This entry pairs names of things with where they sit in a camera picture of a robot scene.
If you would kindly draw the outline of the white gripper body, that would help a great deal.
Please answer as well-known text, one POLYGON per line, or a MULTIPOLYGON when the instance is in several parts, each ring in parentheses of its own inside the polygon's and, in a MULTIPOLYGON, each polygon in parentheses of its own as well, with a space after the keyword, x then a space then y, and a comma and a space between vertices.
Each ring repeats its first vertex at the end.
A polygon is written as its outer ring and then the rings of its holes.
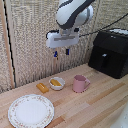
POLYGON ((46 46, 57 48, 75 45, 79 41, 79 29, 51 30, 46 34, 46 46))

